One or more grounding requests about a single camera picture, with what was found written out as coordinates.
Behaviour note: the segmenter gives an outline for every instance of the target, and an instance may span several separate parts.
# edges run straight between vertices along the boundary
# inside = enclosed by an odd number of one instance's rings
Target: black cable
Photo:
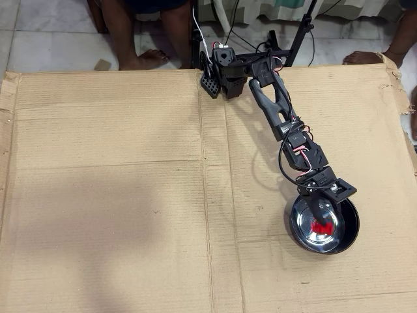
[[[280,147],[280,150],[278,151],[278,166],[280,167],[280,171],[282,172],[282,175],[284,175],[284,177],[285,177],[286,179],[288,179],[290,182],[292,182],[294,185],[296,185],[296,186],[298,186],[298,187],[308,188],[308,189],[314,189],[314,190],[317,190],[317,189],[321,189],[321,190],[323,190],[323,189],[330,189],[330,186],[322,186],[322,187],[317,186],[317,187],[313,187],[313,186],[306,186],[306,185],[302,185],[302,184],[300,184],[300,183],[297,183],[294,179],[292,179],[291,177],[289,177],[289,176],[287,175],[287,173],[284,171],[284,169],[283,169],[283,167],[282,167],[281,156],[282,156],[282,151],[283,151],[283,148],[284,148],[284,144],[285,144],[285,142],[287,142],[287,141],[288,141],[288,137],[289,137],[289,135],[290,135],[291,131],[293,130],[294,109],[293,109],[293,104],[292,104],[292,103],[291,103],[291,101],[289,100],[289,93],[288,93],[288,96],[287,96],[287,94],[286,94],[286,93],[284,92],[284,90],[281,88],[280,83],[279,83],[279,82],[278,82],[278,80],[276,79],[276,76],[275,76],[275,75],[278,75],[278,74],[276,74],[276,73],[274,72],[274,69],[272,68],[272,64],[273,64],[273,63],[272,63],[272,49],[268,49],[268,54],[269,54],[270,71],[271,71],[271,73],[272,73],[272,77],[273,77],[273,79],[274,79],[274,81],[275,81],[276,85],[278,86],[278,89],[280,90],[280,93],[283,95],[283,97],[284,97],[285,101],[287,101],[287,103],[288,103],[288,107],[289,107],[290,112],[291,112],[291,126],[290,126],[289,130],[287,131],[287,135],[285,136],[284,140],[281,142],[281,147]]]
[[[239,4],[239,0],[236,0],[236,3],[235,3],[235,12],[233,13],[233,21],[232,21],[232,24],[230,25],[230,31],[229,31],[229,34],[227,35],[226,42],[224,44],[225,45],[227,44],[227,42],[229,41],[230,34],[233,33],[237,37],[239,37],[240,39],[242,39],[245,43],[247,43],[248,45],[250,45],[253,49],[256,49],[253,44],[250,44],[247,40],[244,40],[241,36],[239,36],[238,34],[236,34],[235,31],[233,30],[233,26],[235,26],[235,18],[236,18],[236,11],[237,11],[238,4]]]
[[[234,33],[240,39],[242,39],[244,42],[246,42],[248,45],[250,45],[253,49],[256,49],[255,46],[253,46],[252,44],[250,44],[248,41],[244,40],[241,36],[239,36],[238,34],[236,34],[235,31],[231,30],[231,32]]]
[[[310,30],[310,34],[311,34],[311,37],[313,39],[313,57],[311,58],[311,61],[310,61],[308,66],[310,66],[312,64],[312,62],[314,60],[314,55],[315,55],[315,42],[314,42],[314,36],[313,36],[313,33],[311,32],[311,30]]]
[[[230,25],[230,31],[229,31],[229,34],[227,35],[226,42],[224,43],[225,45],[227,44],[227,41],[229,40],[230,34],[231,34],[231,32],[232,32],[232,30],[233,30],[233,26],[234,26],[234,24],[235,24],[236,11],[237,11],[237,5],[238,5],[238,4],[239,4],[239,0],[236,0],[236,4],[235,4],[235,13],[233,13],[233,21],[232,21],[232,24]]]
[[[339,0],[338,2],[336,2],[334,5],[332,5],[328,10],[325,10],[323,13],[320,13],[318,15],[316,15],[316,17],[326,14],[328,11],[332,10],[341,0]]]
[[[256,46],[255,53],[257,53],[257,52],[259,51],[259,48],[260,48],[263,44],[266,44],[266,41],[261,42],[260,44],[258,44],[258,45]]]

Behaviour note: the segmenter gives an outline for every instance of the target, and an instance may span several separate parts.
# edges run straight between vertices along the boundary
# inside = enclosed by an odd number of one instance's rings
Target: human leg
[[[161,10],[161,21],[176,53],[180,57],[182,68],[191,66],[191,4],[187,0],[179,7]]]
[[[134,17],[123,0],[102,0],[103,17],[109,29],[120,70],[148,70],[168,62],[158,50],[148,50],[139,57],[134,44]]]
[[[404,57],[417,42],[417,10],[406,10],[398,24],[394,39],[388,50],[383,54],[391,59],[398,67],[403,64]],[[381,63],[381,58],[373,52],[355,51],[348,55],[343,64],[373,64]]]

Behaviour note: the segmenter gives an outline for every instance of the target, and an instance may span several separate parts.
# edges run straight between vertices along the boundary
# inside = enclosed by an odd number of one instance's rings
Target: metal bowl
[[[341,212],[335,212],[332,204],[320,198],[319,207],[324,219],[333,225],[331,233],[316,233],[313,230],[315,218],[307,203],[299,196],[293,205],[290,216],[290,227],[295,239],[308,250],[335,254],[348,249],[359,232],[359,216],[353,203],[341,202]]]

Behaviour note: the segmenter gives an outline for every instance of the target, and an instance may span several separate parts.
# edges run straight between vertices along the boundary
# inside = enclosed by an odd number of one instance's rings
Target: black robotic arm
[[[282,67],[279,57],[270,50],[267,55],[260,53],[258,58],[239,57],[232,48],[214,48],[211,62],[201,52],[201,68],[204,73],[201,85],[211,95],[217,97],[223,89],[226,98],[237,97],[242,93],[248,77],[249,87],[257,105],[262,109],[278,142],[278,164],[282,174],[297,186],[298,193],[306,201],[316,220],[325,225],[319,208],[320,198],[332,204],[335,213],[340,214],[340,203],[356,192],[356,189],[334,174],[323,150],[310,137],[304,122],[296,115],[288,91],[274,69]],[[275,102],[271,101],[262,88],[271,85],[275,89]],[[285,155],[290,167],[301,171],[292,179],[284,171],[281,155]]]

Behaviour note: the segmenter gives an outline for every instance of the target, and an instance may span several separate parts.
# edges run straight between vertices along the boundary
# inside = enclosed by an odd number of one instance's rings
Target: brown cardboard
[[[415,312],[417,183],[394,70],[281,72],[358,189],[360,234],[334,256],[289,234],[296,189],[247,88],[212,100],[192,70],[7,73],[0,312]]]

